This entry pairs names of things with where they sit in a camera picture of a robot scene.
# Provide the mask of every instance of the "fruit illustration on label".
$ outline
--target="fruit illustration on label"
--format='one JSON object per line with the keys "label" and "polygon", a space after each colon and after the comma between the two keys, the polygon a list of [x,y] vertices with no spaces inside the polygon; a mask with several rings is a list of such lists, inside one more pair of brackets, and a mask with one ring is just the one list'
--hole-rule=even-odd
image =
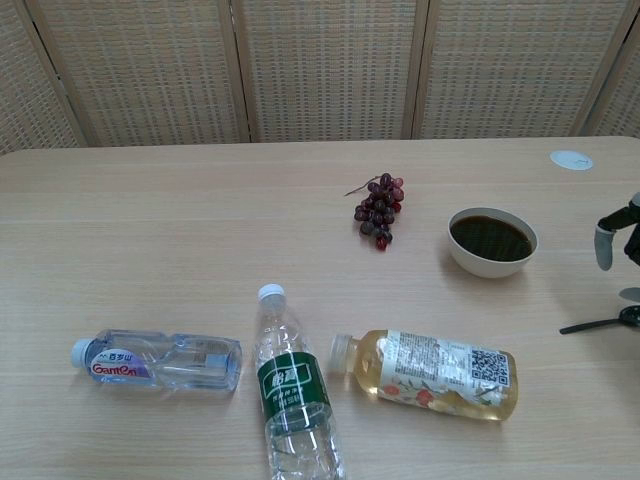
{"label": "fruit illustration on label", "polygon": [[400,389],[395,385],[386,385],[383,387],[382,391],[387,395],[398,395],[400,393]]}
{"label": "fruit illustration on label", "polygon": [[431,400],[433,400],[433,395],[429,390],[422,389],[416,395],[416,400],[422,407],[428,407]]}

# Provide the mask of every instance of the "soy sauce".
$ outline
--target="soy sauce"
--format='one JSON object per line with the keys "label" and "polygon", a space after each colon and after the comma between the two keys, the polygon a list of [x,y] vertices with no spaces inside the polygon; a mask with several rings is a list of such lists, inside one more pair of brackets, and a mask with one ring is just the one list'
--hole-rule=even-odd
{"label": "soy sauce", "polygon": [[515,262],[531,255],[527,236],[502,220],[477,215],[451,226],[451,235],[465,250],[488,260]]}

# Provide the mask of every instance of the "plastic water bottle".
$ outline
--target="plastic water bottle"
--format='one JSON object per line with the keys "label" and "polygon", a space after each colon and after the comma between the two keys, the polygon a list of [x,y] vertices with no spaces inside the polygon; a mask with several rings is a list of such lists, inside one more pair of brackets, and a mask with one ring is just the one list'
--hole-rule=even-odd
{"label": "plastic water bottle", "polygon": [[255,358],[273,480],[344,479],[327,391],[280,285],[258,293]]}
{"label": "plastic water bottle", "polygon": [[242,349],[228,338],[104,330],[75,343],[71,364],[102,383],[233,391]]}

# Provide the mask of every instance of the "bottle cap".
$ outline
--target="bottle cap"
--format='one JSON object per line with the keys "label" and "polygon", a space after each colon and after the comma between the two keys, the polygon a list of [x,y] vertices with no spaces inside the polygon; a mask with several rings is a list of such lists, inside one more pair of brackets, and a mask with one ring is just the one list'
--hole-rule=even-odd
{"label": "bottle cap", "polygon": [[263,300],[269,295],[282,295],[284,297],[284,288],[277,283],[269,283],[258,290],[258,300]]}
{"label": "bottle cap", "polygon": [[93,342],[93,338],[81,338],[71,349],[71,365],[76,368],[84,367],[84,357],[87,354],[87,348]]}
{"label": "bottle cap", "polygon": [[336,335],[331,344],[331,357],[329,358],[329,371],[332,373],[346,373],[347,348],[351,335]]}

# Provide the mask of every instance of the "bunch of grapes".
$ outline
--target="bunch of grapes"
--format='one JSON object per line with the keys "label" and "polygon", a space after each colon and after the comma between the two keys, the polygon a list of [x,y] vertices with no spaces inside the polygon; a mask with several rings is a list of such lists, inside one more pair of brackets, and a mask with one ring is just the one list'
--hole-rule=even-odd
{"label": "bunch of grapes", "polygon": [[393,240],[389,225],[395,221],[395,214],[402,209],[400,202],[404,200],[402,178],[393,178],[388,173],[382,174],[380,183],[369,182],[369,197],[356,207],[354,218],[359,222],[360,233],[376,240],[378,250],[386,250]]}

